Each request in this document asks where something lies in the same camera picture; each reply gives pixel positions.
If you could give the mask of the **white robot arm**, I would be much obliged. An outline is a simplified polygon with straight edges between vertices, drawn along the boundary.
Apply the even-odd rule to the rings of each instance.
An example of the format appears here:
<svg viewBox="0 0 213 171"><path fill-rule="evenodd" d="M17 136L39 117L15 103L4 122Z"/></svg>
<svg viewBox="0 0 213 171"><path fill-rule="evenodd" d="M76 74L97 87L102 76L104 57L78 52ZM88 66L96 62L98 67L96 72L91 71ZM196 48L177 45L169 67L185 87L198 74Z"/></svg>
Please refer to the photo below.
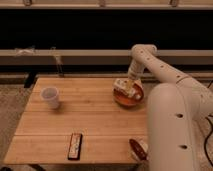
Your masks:
<svg viewBox="0 0 213 171"><path fill-rule="evenodd" d="M160 83L147 99L150 171L200 171L193 121L213 114L213 91L157 57L153 44L131 48L128 78L149 70Z"/></svg>

